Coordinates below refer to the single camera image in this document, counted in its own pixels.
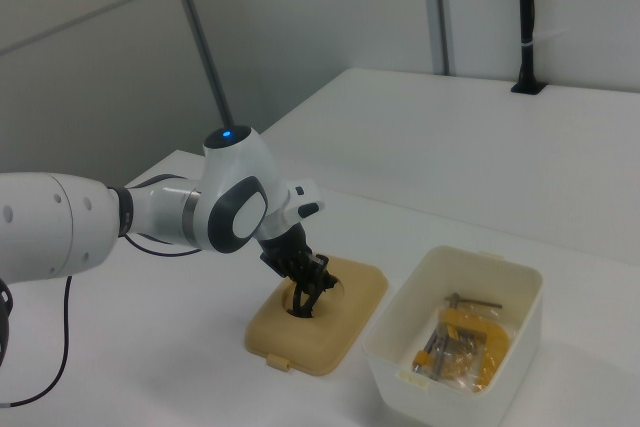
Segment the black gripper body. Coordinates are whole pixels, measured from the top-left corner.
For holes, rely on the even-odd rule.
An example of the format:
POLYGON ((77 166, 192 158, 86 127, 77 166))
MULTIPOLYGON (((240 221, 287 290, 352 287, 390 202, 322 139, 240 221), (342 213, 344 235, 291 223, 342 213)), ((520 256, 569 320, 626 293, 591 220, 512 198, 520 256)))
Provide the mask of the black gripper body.
POLYGON ((261 260, 281 277, 312 278, 320 272, 320 263, 306 243, 306 232, 296 223, 282 235, 260 240, 261 260))

